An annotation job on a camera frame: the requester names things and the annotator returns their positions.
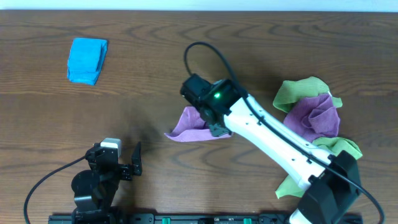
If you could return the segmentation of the purple cloth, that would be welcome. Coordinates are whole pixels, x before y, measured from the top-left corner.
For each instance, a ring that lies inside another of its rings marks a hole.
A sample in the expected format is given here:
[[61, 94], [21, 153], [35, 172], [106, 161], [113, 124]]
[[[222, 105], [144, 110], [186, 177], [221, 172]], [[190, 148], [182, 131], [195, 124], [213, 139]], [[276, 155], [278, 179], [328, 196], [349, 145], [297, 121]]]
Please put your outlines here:
[[337, 137], [340, 117], [329, 94], [306, 97], [287, 113], [283, 124], [309, 142]]
[[198, 142], [230, 138], [232, 135], [212, 136], [210, 127], [200, 118], [199, 112], [193, 106], [186, 106], [176, 127], [165, 136], [176, 142]]

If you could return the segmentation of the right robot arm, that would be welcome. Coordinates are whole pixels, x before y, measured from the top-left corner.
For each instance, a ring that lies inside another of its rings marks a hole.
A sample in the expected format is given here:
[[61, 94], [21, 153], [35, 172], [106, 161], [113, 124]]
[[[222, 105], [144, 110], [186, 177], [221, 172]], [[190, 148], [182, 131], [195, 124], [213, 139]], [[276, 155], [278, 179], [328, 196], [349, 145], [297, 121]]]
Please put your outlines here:
[[304, 191], [289, 223], [339, 223], [359, 197], [356, 159], [333, 155], [276, 120], [232, 80], [216, 83], [193, 76], [180, 90], [202, 119], [221, 136], [236, 133], [256, 145]]

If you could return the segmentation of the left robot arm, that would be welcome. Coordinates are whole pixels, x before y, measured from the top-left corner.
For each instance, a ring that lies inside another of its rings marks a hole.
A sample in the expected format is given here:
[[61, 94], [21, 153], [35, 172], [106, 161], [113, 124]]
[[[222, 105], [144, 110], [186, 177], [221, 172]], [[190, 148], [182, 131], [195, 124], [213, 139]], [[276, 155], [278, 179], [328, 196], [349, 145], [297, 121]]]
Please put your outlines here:
[[89, 169], [74, 176], [71, 187], [76, 209], [73, 223], [128, 223], [120, 209], [112, 206], [120, 181], [142, 175], [141, 143], [137, 143], [130, 164], [120, 164], [121, 140], [106, 138], [86, 152]]

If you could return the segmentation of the upper green cloth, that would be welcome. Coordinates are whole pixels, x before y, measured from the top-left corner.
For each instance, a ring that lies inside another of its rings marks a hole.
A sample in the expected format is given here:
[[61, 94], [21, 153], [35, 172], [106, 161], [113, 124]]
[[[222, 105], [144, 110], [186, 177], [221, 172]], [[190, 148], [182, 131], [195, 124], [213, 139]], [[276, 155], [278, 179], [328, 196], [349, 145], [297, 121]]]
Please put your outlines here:
[[288, 113], [302, 98], [316, 97], [323, 94], [331, 96], [335, 107], [341, 108], [343, 106], [341, 98], [332, 96], [329, 86], [317, 77], [309, 77], [298, 81], [283, 81], [272, 104], [278, 110]]

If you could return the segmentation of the green cloth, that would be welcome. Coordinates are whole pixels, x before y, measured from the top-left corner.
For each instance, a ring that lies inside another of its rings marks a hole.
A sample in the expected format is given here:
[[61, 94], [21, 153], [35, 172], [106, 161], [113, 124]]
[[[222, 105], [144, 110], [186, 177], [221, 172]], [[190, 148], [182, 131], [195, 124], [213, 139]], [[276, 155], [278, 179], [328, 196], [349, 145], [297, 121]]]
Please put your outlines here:
[[[360, 159], [363, 156], [358, 145], [346, 138], [326, 138], [319, 137], [312, 141], [312, 144], [318, 146], [321, 149], [326, 149], [335, 156], [337, 156], [341, 151], [346, 151], [351, 154], [356, 160]], [[291, 176], [287, 176], [284, 181], [279, 185], [275, 194], [278, 199], [284, 196], [294, 196], [301, 198], [304, 195], [304, 190], [298, 187], [298, 185], [294, 182]]]
[[323, 94], [331, 96], [335, 107], [341, 108], [343, 106], [341, 98], [332, 96], [329, 86], [317, 77], [309, 77], [298, 81], [283, 81], [272, 104], [278, 110], [288, 113], [302, 98], [316, 97]]

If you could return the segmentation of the crumpled purple cloth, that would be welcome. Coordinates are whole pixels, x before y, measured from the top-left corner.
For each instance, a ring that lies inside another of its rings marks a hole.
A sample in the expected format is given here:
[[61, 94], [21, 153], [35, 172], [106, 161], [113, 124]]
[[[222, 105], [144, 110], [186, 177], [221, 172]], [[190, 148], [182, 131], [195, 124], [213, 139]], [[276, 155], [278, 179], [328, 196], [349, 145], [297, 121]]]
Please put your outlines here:
[[309, 142], [337, 137], [340, 117], [329, 94], [306, 97], [287, 113], [283, 124]]

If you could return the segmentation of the lower green cloth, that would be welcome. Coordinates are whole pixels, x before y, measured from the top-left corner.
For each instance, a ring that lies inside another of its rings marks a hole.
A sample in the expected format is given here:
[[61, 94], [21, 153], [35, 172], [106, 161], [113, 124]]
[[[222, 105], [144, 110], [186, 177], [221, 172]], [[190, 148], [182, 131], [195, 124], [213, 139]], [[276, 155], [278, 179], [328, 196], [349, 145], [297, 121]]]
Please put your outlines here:
[[[337, 156], [341, 151], [346, 151], [351, 154], [356, 160], [360, 159], [363, 156], [358, 145], [346, 138], [326, 138], [319, 137], [312, 141], [312, 144], [318, 146], [321, 149], [326, 149], [335, 156]], [[275, 194], [278, 199], [284, 196], [294, 196], [301, 198], [304, 195], [304, 190], [298, 187], [298, 185], [294, 182], [291, 176], [287, 176], [284, 181], [279, 185]]]

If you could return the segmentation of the folded blue cloth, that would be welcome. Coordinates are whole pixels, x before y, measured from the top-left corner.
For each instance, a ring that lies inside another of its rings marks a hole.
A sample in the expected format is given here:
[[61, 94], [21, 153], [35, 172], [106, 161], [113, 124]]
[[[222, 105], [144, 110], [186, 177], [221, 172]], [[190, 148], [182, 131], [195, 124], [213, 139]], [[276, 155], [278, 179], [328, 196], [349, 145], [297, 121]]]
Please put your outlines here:
[[75, 38], [67, 62], [67, 78], [72, 83], [95, 85], [105, 60], [108, 41]]

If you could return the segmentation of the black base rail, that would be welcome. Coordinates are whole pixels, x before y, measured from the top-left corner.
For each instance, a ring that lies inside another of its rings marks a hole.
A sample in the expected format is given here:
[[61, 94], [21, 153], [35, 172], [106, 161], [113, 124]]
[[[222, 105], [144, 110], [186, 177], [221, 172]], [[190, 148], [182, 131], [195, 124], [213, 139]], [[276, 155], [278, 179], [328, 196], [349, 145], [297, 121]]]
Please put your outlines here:
[[71, 215], [51, 215], [48, 224], [72, 223], [122, 223], [122, 224], [283, 224], [288, 223], [285, 214], [265, 213], [258, 216], [249, 215], [154, 215], [151, 213], [135, 213], [121, 218], [106, 221], [73, 221]]

